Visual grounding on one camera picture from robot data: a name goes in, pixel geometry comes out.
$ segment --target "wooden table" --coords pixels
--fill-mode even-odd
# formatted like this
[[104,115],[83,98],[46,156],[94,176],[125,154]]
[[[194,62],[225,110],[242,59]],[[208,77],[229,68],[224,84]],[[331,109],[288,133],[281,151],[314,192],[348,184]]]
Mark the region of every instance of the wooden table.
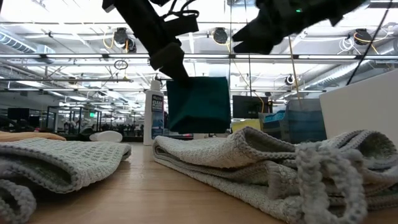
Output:
[[[29,223],[283,223],[155,163],[149,147],[133,144],[132,148],[132,156],[106,180],[66,195],[39,194]],[[365,224],[371,223],[398,223],[398,209],[370,214]]]

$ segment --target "waffle knit towel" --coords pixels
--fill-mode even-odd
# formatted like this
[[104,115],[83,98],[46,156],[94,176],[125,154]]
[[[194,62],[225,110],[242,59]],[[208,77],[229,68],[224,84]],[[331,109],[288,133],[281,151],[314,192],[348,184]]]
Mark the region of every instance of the waffle knit towel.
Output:
[[32,192],[6,179],[23,176],[65,194],[103,180],[131,154],[127,144],[42,138],[0,142],[0,216],[25,223],[36,208]]
[[156,137],[156,162],[287,223],[361,223],[398,205],[398,155],[385,135],[344,133],[293,145],[246,127],[228,138]]

